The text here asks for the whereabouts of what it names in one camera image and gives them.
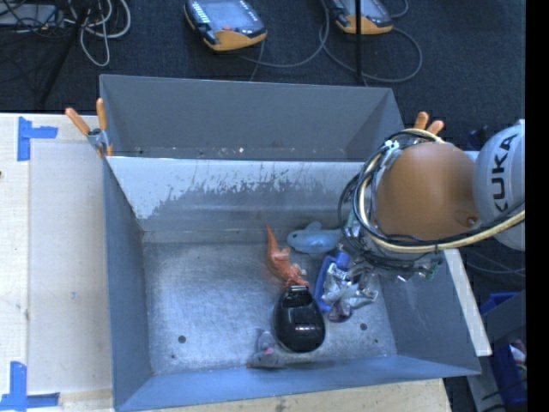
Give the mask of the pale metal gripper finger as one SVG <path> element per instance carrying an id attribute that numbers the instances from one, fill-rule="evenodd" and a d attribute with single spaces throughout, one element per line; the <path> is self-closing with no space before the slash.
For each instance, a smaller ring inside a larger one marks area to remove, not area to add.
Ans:
<path id="1" fill-rule="evenodd" d="M 354 312 L 355 310 L 370 305 L 377 300 L 377 290 L 351 290 L 346 292 L 339 300 L 339 312 Z"/>
<path id="2" fill-rule="evenodd" d="M 336 264 L 331 264 L 326 272 L 322 300 L 324 302 L 336 302 L 347 291 L 348 285 L 347 272 L 340 269 Z"/>

